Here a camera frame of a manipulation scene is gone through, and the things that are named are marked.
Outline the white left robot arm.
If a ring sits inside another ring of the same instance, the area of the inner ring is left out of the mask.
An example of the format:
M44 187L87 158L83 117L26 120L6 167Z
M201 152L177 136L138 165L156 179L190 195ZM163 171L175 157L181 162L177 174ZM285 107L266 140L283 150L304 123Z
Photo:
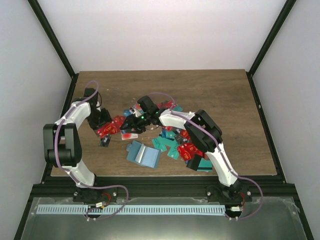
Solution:
M45 161L63 170L79 188L86 188L84 195L97 202L102 189L95 185L95 174L83 161L83 151L78 129L87 120L93 131L112 121L109 112L101 107L99 95L76 98L69 110L55 123L43 127L43 150Z

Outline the blue leather card holder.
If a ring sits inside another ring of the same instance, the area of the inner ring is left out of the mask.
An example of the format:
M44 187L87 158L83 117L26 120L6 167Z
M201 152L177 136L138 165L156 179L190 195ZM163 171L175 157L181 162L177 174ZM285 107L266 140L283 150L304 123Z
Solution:
M159 164L161 151L159 149L149 147L138 141L133 141L126 147L129 162L139 166L156 169Z

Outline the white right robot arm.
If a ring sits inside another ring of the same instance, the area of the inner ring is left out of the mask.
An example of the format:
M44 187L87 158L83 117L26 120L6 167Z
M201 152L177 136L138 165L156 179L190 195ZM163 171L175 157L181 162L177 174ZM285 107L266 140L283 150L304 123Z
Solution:
M137 104L143 113L127 116L120 129L127 133L141 134L149 125L173 127L187 131L194 146L205 153L212 163L221 185L221 194L229 202L240 196L242 184L224 149L222 131L213 119L200 109L197 112L179 112L173 107L159 107L145 95Z

